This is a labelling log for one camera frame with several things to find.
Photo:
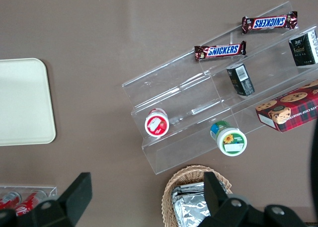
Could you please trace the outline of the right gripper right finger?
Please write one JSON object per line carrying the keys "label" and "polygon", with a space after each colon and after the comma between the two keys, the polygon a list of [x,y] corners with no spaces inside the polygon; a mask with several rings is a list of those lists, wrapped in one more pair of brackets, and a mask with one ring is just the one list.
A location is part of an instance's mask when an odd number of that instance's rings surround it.
{"label": "right gripper right finger", "polygon": [[213,172],[204,173],[204,198],[210,216],[202,227],[239,227],[246,219],[248,205],[241,199],[229,198]]}

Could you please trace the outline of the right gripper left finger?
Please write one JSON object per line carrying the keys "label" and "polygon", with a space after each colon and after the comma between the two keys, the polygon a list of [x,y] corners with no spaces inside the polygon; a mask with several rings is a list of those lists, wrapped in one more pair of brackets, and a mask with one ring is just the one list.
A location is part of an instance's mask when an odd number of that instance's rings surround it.
{"label": "right gripper left finger", "polygon": [[35,227],[74,227],[92,199],[91,173],[82,172],[56,200],[31,211]]}

